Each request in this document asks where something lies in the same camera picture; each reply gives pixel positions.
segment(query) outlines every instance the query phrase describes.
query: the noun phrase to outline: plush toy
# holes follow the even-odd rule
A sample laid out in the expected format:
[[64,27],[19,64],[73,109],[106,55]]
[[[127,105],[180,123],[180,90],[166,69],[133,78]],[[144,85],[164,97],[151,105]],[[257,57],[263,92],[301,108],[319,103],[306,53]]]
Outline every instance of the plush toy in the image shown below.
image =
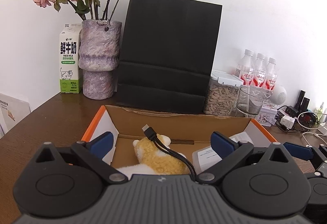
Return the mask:
[[[171,140],[168,136],[157,134],[157,137],[169,148]],[[188,173],[188,168],[182,161],[162,152],[146,137],[141,140],[134,140],[133,146],[140,164],[117,169],[129,179],[132,174],[171,175]]]

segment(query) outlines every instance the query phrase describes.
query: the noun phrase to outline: power adapter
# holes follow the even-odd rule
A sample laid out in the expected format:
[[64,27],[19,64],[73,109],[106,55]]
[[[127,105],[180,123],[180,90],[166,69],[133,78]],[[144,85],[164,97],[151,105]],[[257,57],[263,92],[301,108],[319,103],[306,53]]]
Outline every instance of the power adapter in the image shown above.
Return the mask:
[[299,111],[295,109],[293,106],[287,106],[285,112],[291,117],[299,116]]
[[294,125],[294,122],[295,122],[294,118],[284,115],[280,121],[280,124],[284,125],[288,129],[291,129]]

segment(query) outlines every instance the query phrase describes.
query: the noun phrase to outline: charging cable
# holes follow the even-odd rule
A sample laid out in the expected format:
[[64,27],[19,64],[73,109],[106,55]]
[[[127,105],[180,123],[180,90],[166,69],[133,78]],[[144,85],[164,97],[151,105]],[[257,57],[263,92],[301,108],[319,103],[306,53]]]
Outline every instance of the charging cable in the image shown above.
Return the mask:
[[183,163],[185,163],[185,165],[189,168],[190,173],[191,173],[191,178],[193,181],[195,181],[195,177],[197,175],[197,173],[195,172],[195,168],[192,165],[192,163],[190,163],[188,161],[187,158],[183,157],[181,154],[179,154],[178,152],[166,147],[157,137],[157,133],[153,130],[152,127],[149,127],[148,125],[145,125],[142,128],[144,134],[146,135],[146,137],[152,141],[154,143],[154,145],[161,150],[162,152],[173,156],[174,158],[179,159],[180,161],[182,161]]
[[300,118],[300,117],[303,117],[303,116],[304,116],[303,114],[307,114],[307,113],[310,113],[310,114],[327,115],[327,114],[324,114],[324,113],[315,113],[315,112],[313,112],[313,111],[305,111],[305,112],[303,112],[303,113],[300,113],[299,116],[298,116],[298,124],[301,125],[303,128],[308,129],[308,130],[314,130],[314,129],[317,129],[317,128],[325,127],[325,126],[327,125],[327,122],[326,122],[325,125],[322,126],[322,127],[309,128],[309,127],[306,127],[306,126],[300,124],[299,118]]
[[320,137],[321,135],[324,136],[323,134],[317,134],[317,133],[312,133],[312,132],[304,132],[304,133],[302,133],[302,136],[305,139],[305,142],[307,142],[309,146],[310,146],[310,143],[308,142],[308,140],[306,140],[305,134],[314,135],[315,137],[319,138],[320,140],[322,140],[327,145],[327,142],[325,140],[323,140],[322,137]]

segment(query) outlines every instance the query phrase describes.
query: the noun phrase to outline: plastic case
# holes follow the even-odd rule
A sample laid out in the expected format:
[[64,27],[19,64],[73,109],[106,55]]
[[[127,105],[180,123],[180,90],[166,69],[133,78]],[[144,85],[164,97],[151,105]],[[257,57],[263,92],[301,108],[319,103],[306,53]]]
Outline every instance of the plastic case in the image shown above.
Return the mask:
[[208,115],[230,115],[242,83],[235,75],[213,70],[203,112]]

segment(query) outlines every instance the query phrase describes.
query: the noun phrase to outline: metal screw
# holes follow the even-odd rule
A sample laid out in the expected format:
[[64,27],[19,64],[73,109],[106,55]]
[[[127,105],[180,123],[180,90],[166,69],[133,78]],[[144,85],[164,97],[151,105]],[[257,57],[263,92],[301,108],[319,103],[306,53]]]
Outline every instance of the metal screw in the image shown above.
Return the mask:
[[121,173],[113,173],[109,176],[109,180],[112,182],[121,182],[125,180],[126,176]]
[[199,179],[205,182],[209,182],[212,181],[213,179],[215,179],[215,176],[212,173],[201,173],[199,175]]

